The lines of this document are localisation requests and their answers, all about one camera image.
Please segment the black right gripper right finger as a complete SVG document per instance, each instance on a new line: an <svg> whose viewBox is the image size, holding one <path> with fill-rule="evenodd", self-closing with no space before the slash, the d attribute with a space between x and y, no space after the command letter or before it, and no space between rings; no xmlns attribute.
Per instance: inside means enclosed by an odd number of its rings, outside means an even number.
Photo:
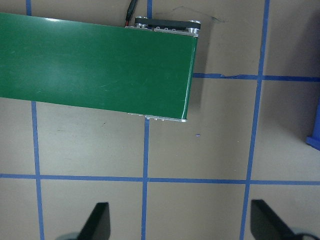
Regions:
<svg viewBox="0 0 320 240"><path fill-rule="evenodd" d="M250 203L250 232L255 240L294 240L294 232L262 199Z"/></svg>

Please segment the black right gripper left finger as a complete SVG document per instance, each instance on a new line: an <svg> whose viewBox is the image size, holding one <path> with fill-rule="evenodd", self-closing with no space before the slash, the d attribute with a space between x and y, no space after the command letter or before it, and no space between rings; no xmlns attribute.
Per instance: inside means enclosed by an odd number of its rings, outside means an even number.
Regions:
<svg viewBox="0 0 320 240"><path fill-rule="evenodd" d="M111 236L110 208L108 202L98 202L81 229L78 240L108 240Z"/></svg>

